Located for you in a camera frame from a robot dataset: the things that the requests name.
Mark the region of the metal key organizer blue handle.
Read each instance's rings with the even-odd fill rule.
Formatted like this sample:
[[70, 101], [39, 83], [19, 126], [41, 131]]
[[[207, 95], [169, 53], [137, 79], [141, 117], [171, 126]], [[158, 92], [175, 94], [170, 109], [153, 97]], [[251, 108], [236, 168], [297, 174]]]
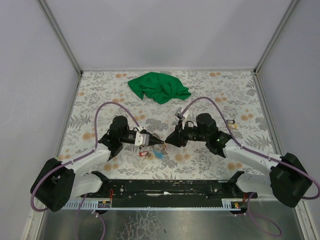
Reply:
[[165, 154], [167, 153], [167, 145], [165, 143], [153, 145], [152, 149], [157, 159], [163, 160], [165, 158]]

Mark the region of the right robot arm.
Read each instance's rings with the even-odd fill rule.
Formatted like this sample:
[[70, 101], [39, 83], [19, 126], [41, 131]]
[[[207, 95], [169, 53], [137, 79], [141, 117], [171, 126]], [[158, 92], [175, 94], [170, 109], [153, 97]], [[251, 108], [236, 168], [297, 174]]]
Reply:
[[242, 173], [237, 178], [235, 184], [243, 192], [272, 195], [285, 206], [294, 208], [312, 185], [307, 171], [294, 154], [266, 154], [242, 145], [230, 134], [219, 130], [209, 113], [199, 114], [196, 125], [192, 126], [187, 114], [177, 112], [175, 116], [178, 123], [166, 138], [167, 144], [182, 148], [188, 141], [204, 142], [212, 154], [239, 161], [261, 173], [257, 177]]

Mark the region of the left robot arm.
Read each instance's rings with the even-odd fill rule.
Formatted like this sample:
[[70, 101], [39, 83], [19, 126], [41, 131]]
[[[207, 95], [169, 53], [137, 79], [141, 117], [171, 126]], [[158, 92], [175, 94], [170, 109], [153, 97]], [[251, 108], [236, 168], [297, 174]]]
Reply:
[[103, 180], [93, 172], [94, 167], [116, 157], [123, 144], [143, 148], [162, 145], [164, 141], [144, 128], [130, 129], [125, 116], [116, 116], [91, 151], [69, 161], [51, 158], [45, 162], [30, 189], [32, 208], [38, 211], [34, 204], [37, 199], [46, 209], [57, 212], [70, 198], [98, 192]]

